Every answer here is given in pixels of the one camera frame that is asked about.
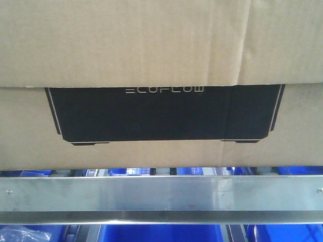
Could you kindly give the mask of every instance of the metal rail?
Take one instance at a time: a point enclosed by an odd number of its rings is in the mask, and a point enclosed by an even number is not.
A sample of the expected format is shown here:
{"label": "metal rail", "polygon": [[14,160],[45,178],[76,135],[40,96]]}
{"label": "metal rail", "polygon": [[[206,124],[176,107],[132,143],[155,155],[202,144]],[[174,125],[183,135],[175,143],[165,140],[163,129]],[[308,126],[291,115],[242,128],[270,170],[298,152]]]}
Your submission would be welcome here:
{"label": "metal rail", "polygon": [[323,176],[0,178],[0,223],[323,223]]}

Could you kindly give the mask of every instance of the stainless steel bar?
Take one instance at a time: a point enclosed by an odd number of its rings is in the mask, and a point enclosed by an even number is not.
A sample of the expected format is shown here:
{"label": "stainless steel bar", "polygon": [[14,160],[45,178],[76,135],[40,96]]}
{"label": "stainless steel bar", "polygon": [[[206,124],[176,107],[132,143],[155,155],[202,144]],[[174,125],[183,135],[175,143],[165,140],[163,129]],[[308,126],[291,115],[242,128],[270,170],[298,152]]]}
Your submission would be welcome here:
{"label": "stainless steel bar", "polygon": [[0,224],[323,223],[323,211],[0,212]]}
{"label": "stainless steel bar", "polygon": [[[35,223],[53,223],[55,216],[62,223],[72,223],[72,218],[93,222],[88,212],[103,212],[106,217],[93,214],[105,222],[248,222],[239,218],[242,212],[254,223],[322,222],[323,217],[316,216],[323,213],[321,187],[321,175],[4,177],[0,178],[0,223],[24,220],[26,214]],[[146,211],[147,217],[138,217],[135,211]],[[262,212],[275,214],[276,221],[261,217]],[[289,217],[281,217],[284,212]]]}

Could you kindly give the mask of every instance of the plastic bag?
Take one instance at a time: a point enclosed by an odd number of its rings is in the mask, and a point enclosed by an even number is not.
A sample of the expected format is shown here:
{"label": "plastic bag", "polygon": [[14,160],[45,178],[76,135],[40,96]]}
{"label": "plastic bag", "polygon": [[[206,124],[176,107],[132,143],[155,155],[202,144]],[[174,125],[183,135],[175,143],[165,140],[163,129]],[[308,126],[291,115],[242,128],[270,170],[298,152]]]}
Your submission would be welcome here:
{"label": "plastic bag", "polygon": [[20,225],[0,229],[0,242],[48,242],[51,233],[35,231]]}

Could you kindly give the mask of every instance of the black printed panel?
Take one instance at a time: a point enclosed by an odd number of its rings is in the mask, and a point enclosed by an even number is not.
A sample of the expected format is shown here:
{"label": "black printed panel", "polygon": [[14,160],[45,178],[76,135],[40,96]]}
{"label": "black printed panel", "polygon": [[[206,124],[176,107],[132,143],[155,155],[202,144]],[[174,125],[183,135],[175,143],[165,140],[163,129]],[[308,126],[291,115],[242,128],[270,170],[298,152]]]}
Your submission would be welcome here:
{"label": "black printed panel", "polygon": [[47,88],[58,133],[73,144],[144,140],[256,142],[274,128],[283,85]]}

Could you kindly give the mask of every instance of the ecoflow logo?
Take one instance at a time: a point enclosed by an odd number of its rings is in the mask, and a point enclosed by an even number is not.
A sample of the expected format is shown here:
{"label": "ecoflow logo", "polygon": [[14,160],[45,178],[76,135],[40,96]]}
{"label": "ecoflow logo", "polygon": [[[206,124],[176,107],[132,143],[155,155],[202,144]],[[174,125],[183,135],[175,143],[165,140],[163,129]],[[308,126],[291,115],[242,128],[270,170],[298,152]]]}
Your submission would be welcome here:
{"label": "ecoflow logo", "polygon": [[134,93],[181,93],[181,92],[204,92],[204,87],[137,87],[126,88],[126,94]]}

